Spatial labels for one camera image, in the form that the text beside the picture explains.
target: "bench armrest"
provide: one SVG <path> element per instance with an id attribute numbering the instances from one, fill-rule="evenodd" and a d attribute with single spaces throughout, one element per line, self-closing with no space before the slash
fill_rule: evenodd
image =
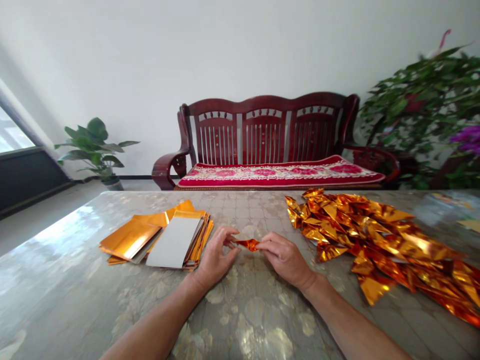
<path id="1" fill-rule="evenodd" d="M 187 161 L 186 155 L 190 153 L 189 149 L 180 149 L 177 152 L 171 152 L 169 154 L 163 155 L 153 165 L 153 170 L 151 171 L 151 177 L 153 181 L 160 187 L 162 190 L 173 190 L 175 183 L 170 176 L 170 169 L 175 169 L 176 173 L 180 178 L 183 178 L 187 174 Z"/>
<path id="2" fill-rule="evenodd" d="M 393 171 L 385 178 L 385 180 L 383 180 L 384 184 L 391 183 L 400 175 L 400 162 L 397 157 L 389 151 L 377 147 L 361 146 L 354 141 L 344 143 L 343 148 L 355 151 L 377 153 L 388 159 L 393 166 Z"/>

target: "table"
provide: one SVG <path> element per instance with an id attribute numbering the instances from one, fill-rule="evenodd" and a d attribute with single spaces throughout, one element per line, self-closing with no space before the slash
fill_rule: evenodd
<path id="1" fill-rule="evenodd" d="M 396 286 L 368 306 L 346 254 L 326 263 L 292 228 L 283 195 L 301 191 L 104 192 L 0 261 L 0 358 L 98 359 L 164 299 L 185 272 L 130 263 L 107 266 L 99 241 L 133 214 L 163 212 L 191 199 L 241 239 L 286 236 L 357 310 L 416 359 L 478 359 L 480 332 L 421 293 Z M 356 191 L 413 212 L 426 192 Z M 480 236 L 453 221 L 425 233 L 480 260 Z M 259 253 L 242 251 L 226 277 L 183 326 L 176 359 L 342 359 L 328 328 Z"/>

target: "baseboard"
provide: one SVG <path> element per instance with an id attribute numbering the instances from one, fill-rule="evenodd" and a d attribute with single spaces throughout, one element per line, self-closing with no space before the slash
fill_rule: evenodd
<path id="1" fill-rule="evenodd" d="M 120 180 L 151 180 L 152 175 L 119 175 Z M 174 180 L 180 179 L 178 175 L 171 175 L 171 178 Z M 98 180 L 98 176 L 89 176 L 84 178 L 83 180 L 74 180 L 75 184 L 86 184 L 91 182 L 92 180 Z"/>
<path id="2" fill-rule="evenodd" d="M 71 187 L 75 186 L 73 182 L 67 182 L 64 183 L 60 186 L 57 186 L 51 190 L 42 192 L 41 194 L 31 197 L 25 201 L 19 202 L 18 204 L 15 204 L 14 206 L 7 207 L 6 209 L 0 211 L 0 220 L 4 219 L 6 217 L 9 217 L 10 215 L 13 215 L 15 213 L 18 213 L 21 210 L 24 210 L 28 207 L 31 207 L 32 205 L 35 205 L 36 203 L 41 202 L 42 200 L 48 199 L 52 197 L 53 195 L 56 195 L 58 193 L 61 193 L 64 190 L 67 190 Z"/>

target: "floor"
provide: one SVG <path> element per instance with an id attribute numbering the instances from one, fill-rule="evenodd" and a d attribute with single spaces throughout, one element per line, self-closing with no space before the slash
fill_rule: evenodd
<path id="1" fill-rule="evenodd" d="M 160 191 L 153 180 L 122 180 L 128 191 Z M 0 221 L 0 257 L 104 192 L 100 181 L 77 184 Z"/>

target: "purple flower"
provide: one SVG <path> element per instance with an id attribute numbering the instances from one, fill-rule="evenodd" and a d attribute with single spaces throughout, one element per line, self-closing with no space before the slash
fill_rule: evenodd
<path id="1" fill-rule="evenodd" d="M 480 125 L 465 127 L 450 139 L 451 143 L 461 143 L 459 150 L 480 156 Z"/>

